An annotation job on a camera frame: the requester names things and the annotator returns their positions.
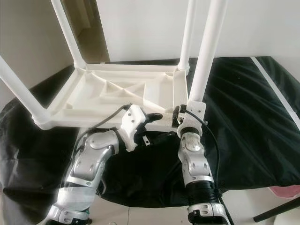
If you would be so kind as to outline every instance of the black cable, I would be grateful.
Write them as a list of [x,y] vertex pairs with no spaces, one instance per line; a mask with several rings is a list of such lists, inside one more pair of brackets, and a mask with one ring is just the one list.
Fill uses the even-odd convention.
[[229,211],[228,211],[228,209],[227,209],[227,207],[226,207],[226,205],[225,205],[225,203],[222,199],[222,194],[219,191],[218,177],[219,177],[219,167],[220,167],[220,150],[219,150],[219,146],[218,146],[216,137],[214,136],[211,129],[204,123],[204,121],[202,119],[200,119],[199,117],[197,117],[195,114],[193,114],[192,112],[190,112],[188,110],[186,110],[186,113],[191,115],[192,117],[194,117],[196,120],[198,120],[209,131],[209,133],[211,134],[211,136],[214,140],[214,144],[215,144],[216,150],[217,150],[217,164],[216,164],[216,171],[215,171],[215,187],[216,187],[217,192],[218,192],[218,198],[219,198],[221,204],[224,205],[224,209],[225,209],[226,215],[228,217],[228,220],[229,220],[231,225],[234,225],[233,219],[231,218],[231,216],[229,214]]
[[86,131],[84,131],[81,135],[79,135],[79,137],[77,138],[75,145],[73,147],[73,151],[72,151],[72,157],[73,157],[73,153],[77,153],[77,145],[80,142],[80,140],[91,130],[96,129],[97,127],[105,124],[107,121],[111,120],[113,117],[115,117],[120,111],[122,111],[123,109],[128,109],[131,105],[123,105],[121,106],[117,111],[115,111],[112,115],[110,115],[109,117],[107,117],[106,119],[102,120],[101,122],[97,123],[96,125],[88,128]]
[[228,209],[227,209],[227,207],[226,207],[226,205],[225,205],[225,203],[222,199],[222,194],[219,194],[219,200],[220,200],[221,204],[224,205],[224,209],[225,209],[225,212],[226,212],[226,215],[228,217],[228,220],[229,220],[230,224],[234,225],[233,219],[231,218],[230,213],[229,213],[229,211],[228,211]]
[[197,117],[195,114],[193,114],[192,112],[186,110],[187,114],[190,114],[192,117],[194,117],[196,120],[198,120],[211,134],[213,140],[214,140],[214,144],[216,146],[216,150],[217,150],[217,164],[216,164],[216,170],[215,170],[215,186],[217,189],[219,189],[218,186],[218,178],[219,178],[219,167],[220,167],[220,151],[219,151],[219,146],[217,143],[217,140],[213,134],[213,132],[211,131],[211,129],[204,123],[204,121],[202,119],[200,119],[199,117]]
[[[80,135],[78,136],[78,138],[77,138],[77,140],[76,140],[76,142],[75,142],[75,144],[74,144],[73,150],[72,150],[72,155],[71,155],[71,162],[72,162],[72,164],[73,164],[73,158],[74,158],[74,155],[76,155],[77,152],[78,152],[77,146],[78,146],[80,140],[81,140],[88,132],[90,132],[90,131],[92,131],[92,130],[98,128],[99,126],[101,126],[101,125],[103,125],[103,124],[105,124],[107,121],[111,120],[113,117],[115,117],[115,116],[116,116],[120,111],[122,111],[123,109],[126,109],[126,110],[129,109],[130,106],[131,106],[131,104],[121,106],[121,107],[120,107],[117,111],[115,111],[112,115],[110,115],[110,116],[107,117],[106,119],[102,120],[101,122],[97,123],[96,125],[94,125],[94,126],[88,128],[87,130],[85,130],[84,132],[82,132],[82,134],[80,134]],[[64,174],[63,174],[63,176],[62,176],[62,179],[65,177],[66,172],[67,172],[67,169],[65,170],[65,172],[64,172]]]

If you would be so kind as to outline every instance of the white pipe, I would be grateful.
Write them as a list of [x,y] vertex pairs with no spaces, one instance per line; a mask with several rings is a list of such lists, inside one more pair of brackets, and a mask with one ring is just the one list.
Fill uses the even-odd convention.
[[211,0],[189,100],[202,102],[228,0]]
[[51,3],[53,5],[54,11],[56,13],[56,16],[58,18],[58,21],[60,22],[60,27],[62,29],[62,32],[65,36],[65,39],[67,41],[67,45],[70,49],[71,55],[74,60],[74,66],[76,68],[85,68],[86,63],[83,60],[76,39],[73,35],[72,29],[70,27],[70,24],[68,22],[67,16],[65,14],[64,8],[61,4],[60,0],[51,0]]
[[20,81],[14,71],[9,67],[9,65],[1,56],[0,78],[31,113],[32,118],[37,124],[45,124],[50,121],[49,112],[45,108],[43,108],[41,104],[34,98],[34,96],[25,87],[22,81]]
[[188,1],[186,24],[184,27],[180,61],[178,64],[179,70],[189,70],[188,59],[189,59],[189,53],[191,49],[191,39],[193,34],[194,22],[195,22],[196,3],[197,0]]

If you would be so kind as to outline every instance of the floor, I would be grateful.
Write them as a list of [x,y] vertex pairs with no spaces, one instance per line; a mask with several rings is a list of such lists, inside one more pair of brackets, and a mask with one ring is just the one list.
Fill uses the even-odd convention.
[[0,224],[5,225],[4,224],[4,219],[3,219],[1,192],[0,192]]
[[[287,201],[289,200],[275,197],[267,188],[229,191],[224,194],[224,202],[236,225],[273,225],[274,218],[255,223],[252,217]],[[129,208],[101,198],[96,199],[92,205],[90,217],[93,219],[93,225],[190,224],[187,219],[186,207]]]
[[78,44],[82,57],[87,63],[109,62],[101,20],[98,16],[92,22],[91,28],[80,32]]

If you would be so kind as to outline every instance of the white stripe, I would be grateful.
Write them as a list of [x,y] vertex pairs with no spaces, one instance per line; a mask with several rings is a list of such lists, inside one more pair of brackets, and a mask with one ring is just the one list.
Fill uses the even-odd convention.
[[276,84],[270,78],[270,76],[265,71],[265,69],[262,67],[262,65],[259,63],[259,61],[255,57],[251,57],[251,59],[254,62],[254,64],[257,66],[257,68],[259,69],[259,71],[262,73],[263,77],[267,80],[267,82],[269,83],[269,85],[271,86],[271,88],[273,89],[273,91],[275,92],[275,94],[277,95],[277,97],[279,98],[279,100],[281,101],[281,103],[283,104],[283,106],[285,107],[285,109],[287,110],[287,112],[290,114],[292,120],[295,122],[295,124],[297,125],[298,129],[300,130],[300,119],[297,116],[297,114],[295,113],[295,111],[292,109],[292,107],[290,106],[290,104],[287,102],[286,98],[280,92],[280,90],[278,89],[278,87],[276,86]]

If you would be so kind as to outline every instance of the plastic cover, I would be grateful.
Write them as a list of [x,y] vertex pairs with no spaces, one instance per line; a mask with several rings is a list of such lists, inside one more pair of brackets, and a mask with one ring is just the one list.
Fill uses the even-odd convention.
[[[300,115],[300,84],[271,57],[258,57],[278,88]],[[178,60],[136,62],[176,65]],[[196,59],[190,60],[190,89]],[[49,105],[72,72],[68,67],[31,91]],[[300,184],[300,131],[249,57],[214,60],[204,96],[205,120],[215,134],[223,190]],[[205,129],[202,142],[214,172],[216,151]],[[77,128],[43,131],[14,99],[0,114],[0,186],[7,224],[41,221],[56,201]],[[132,207],[187,205],[179,139],[174,132],[149,132],[152,145],[121,151],[107,162],[102,198]]]

